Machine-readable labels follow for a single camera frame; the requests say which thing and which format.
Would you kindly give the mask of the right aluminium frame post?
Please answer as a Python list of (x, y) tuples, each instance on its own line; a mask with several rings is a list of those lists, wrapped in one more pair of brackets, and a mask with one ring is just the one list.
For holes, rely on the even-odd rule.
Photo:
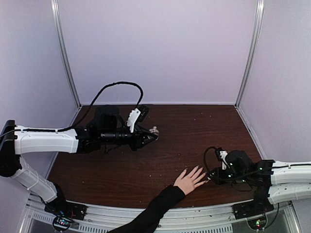
[(244, 96), (244, 93), (246, 91), (246, 86), (251, 74), (251, 69), (253, 66), (253, 62), (255, 59), (256, 54), (256, 48), (259, 42), (260, 32), (262, 29), (262, 22), (264, 17), (264, 6), (265, 1), (264, 0), (258, 0), (257, 1), (257, 7), (256, 7), (256, 13), (255, 13), (255, 19), (254, 19), (254, 26), (253, 26), (253, 32), (252, 32), (252, 38), (250, 43), (250, 48), (246, 60), (246, 65), (243, 73), (242, 82), (240, 85), (239, 93), (235, 102), (235, 108), (238, 109), (241, 105), (242, 98)]

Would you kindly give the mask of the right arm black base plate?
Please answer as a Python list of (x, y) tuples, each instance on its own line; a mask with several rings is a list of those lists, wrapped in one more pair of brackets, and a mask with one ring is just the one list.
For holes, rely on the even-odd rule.
[(232, 206), (235, 219), (249, 218), (252, 216), (263, 215), (274, 210), (274, 206), (264, 201), (248, 201), (234, 204)]

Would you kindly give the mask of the person's bare hand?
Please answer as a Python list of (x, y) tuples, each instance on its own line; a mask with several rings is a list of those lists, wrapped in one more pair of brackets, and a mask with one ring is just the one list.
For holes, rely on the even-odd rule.
[(185, 169), (176, 178), (173, 186), (178, 187), (185, 195), (188, 195), (196, 188), (208, 182), (208, 180), (205, 179), (206, 174), (206, 172), (203, 172), (203, 167), (199, 166), (194, 167), (189, 173), (187, 173)]

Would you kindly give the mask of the aluminium front rail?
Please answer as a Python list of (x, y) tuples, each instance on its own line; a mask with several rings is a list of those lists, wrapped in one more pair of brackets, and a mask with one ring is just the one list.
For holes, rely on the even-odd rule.
[(70, 201), (68, 213), (55, 212), (36, 194), (30, 194), (19, 233), (299, 233), (290, 202), (266, 209), (239, 212), (247, 202), (169, 208), (153, 212), (150, 207), (120, 208)]

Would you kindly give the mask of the aluminium frame post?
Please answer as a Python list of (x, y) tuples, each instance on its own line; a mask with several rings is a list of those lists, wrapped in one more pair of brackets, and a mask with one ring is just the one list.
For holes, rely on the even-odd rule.
[(235, 108), (238, 109), (241, 105), (242, 98), (244, 96), (244, 93), (246, 91), (246, 86), (251, 74), (251, 69), (253, 66), (253, 62), (255, 59), (256, 54), (256, 48), (259, 42), (260, 32), (262, 29), (262, 22), (264, 17), (264, 6), (265, 1), (264, 0), (258, 0), (257, 1), (257, 7), (256, 7), (256, 13), (255, 13), (255, 19), (254, 19), (254, 26), (253, 26), (253, 32), (252, 32), (252, 38), (250, 43), (250, 48), (246, 60), (246, 65), (243, 73), (242, 82), (240, 85), (239, 93), (235, 102)]
[(70, 64), (69, 64), (68, 53), (66, 50), (66, 44), (65, 44), (62, 23), (61, 23), (61, 16), (59, 12), (59, 2), (57, 0), (51, 0), (51, 7), (52, 7), (52, 15), (53, 15), (54, 24), (56, 27), (56, 33), (58, 37), (58, 43), (59, 43), (59, 47), (61, 51), (61, 58), (62, 58), (63, 66), (65, 69), (66, 78), (68, 80), (69, 88), (72, 93), (75, 104), (77, 108), (80, 108), (81, 102), (78, 97), (77, 89), (76, 89), (76, 86), (73, 80), (73, 75), (72, 75), (72, 71), (71, 71)]

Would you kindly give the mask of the left round circuit board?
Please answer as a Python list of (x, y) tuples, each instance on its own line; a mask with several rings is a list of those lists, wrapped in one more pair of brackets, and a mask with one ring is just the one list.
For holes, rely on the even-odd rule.
[(52, 221), (52, 226), (55, 230), (61, 232), (68, 230), (72, 225), (72, 221), (56, 216)]

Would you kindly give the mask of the glitter nail polish bottle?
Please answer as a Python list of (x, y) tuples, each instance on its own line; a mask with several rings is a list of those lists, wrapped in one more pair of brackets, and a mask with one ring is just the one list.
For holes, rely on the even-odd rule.
[(149, 129), (149, 132), (155, 136), (155, 140), (158, 140), (159, 130), (158, 130), (157, 126), (153, 126), (151, 129)]

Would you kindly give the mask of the black sleeved forearm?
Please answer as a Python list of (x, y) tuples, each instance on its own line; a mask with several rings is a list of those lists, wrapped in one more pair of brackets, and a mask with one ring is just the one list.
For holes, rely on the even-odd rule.
[(163, 189), (151, 200), (148, 207), (131, 222), (110, 233), (153, 233), (165, 213), (185, 198), (185, 194), (172, 185)]

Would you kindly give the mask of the left aluminium frame post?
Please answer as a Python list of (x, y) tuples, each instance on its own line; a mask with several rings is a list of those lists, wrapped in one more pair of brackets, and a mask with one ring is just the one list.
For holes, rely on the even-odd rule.
[(81, 102), (78, 97), (77, 89), (76, 89), (76, 86), (73, 80), (73, 75), (72, 75), (72, 71), (71, 71), (70, 64), (69, 64), (68, 53), (66, 50), (66, 44), (65, 44), (62, 23), (61, 23), (61, 16), (59, 12), (59, 2), (57, 0), (51, 0), (51, 7), (52, 7), (52, 15), (53, 15), (54, 24), (56, 27), (56, 33), (58, 37), (58, 43), (59, 43), (59, 47), (61, 51), (61, 58), (62, 58), (63, 66), (65, 69), (66, 78), (68, 80), (69, 88), (72, 93), (75, 104), (77, 108), (80, 108)]

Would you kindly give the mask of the round circuit board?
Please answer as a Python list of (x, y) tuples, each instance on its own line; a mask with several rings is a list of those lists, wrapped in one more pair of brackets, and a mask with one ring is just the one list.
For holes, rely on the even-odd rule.
[(61, 232), (68, 230), (72, 225), (72, 221), (56, 216), (52, 221), (52, 226), (55, 230)]
[(248, 218), (247, 225), (250, 229), (254, 231), (260, 231), (266, 227), (267, 217), (260, 216), (260, 217)]

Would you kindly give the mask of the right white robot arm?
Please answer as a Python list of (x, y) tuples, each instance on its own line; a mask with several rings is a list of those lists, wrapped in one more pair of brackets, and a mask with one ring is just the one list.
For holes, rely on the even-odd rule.
[(233, 206), (236, 218), (269, 212), (274, 205), (284, 201), (311, 197), (310, 162), (260, 160), (254, 163), (243, 150), (227, 152), (214, 146), (208, 147), (203, 157), (210, 150), (214, 151), (222, 165), (210, 170), (207, 160), (203, 159), (208, 180), (217, 185), (245, 183), (254, 192), (251, 201)]

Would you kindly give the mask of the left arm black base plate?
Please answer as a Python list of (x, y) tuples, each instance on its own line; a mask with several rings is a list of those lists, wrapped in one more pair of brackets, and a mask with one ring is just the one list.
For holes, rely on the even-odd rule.
[(69, 220), (84, 220), (87, 206), (83, 204), (77, 204), (68, 202), (65, 207), (56, 209), (49, 204), (45, 204), (45, 212), (51, 213), (57, 217), (67, 218)]

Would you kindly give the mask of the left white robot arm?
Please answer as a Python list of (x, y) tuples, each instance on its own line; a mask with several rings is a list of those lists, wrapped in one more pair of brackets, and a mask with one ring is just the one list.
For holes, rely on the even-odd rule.
[(104, 105), (96, 108), (94, 118), (86, 126), (68, 129), (31, 129), (8, 120), (0, 135), (0, 175), (16, 180), (64, 216), (70, 211), (70, 205), (61, 188), (39, 175), (21, 155), (32, 152), (83, 154), (106, 145), (128, 145), (136, 151), (159, 136), (156, 126), (147, 130), (139, 125), (148, 112), (146, 106), (137, 107), (123, 120), (116, 106)]

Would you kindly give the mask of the right round circuit board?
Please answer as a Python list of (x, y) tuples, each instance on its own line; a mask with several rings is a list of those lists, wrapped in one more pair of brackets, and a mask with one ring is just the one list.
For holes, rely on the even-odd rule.
[(260, 216), (260, 217), (248, 218), (247, 225), (250, 229), (254, 231), (260, 231), (266, 227), (267, 217)]

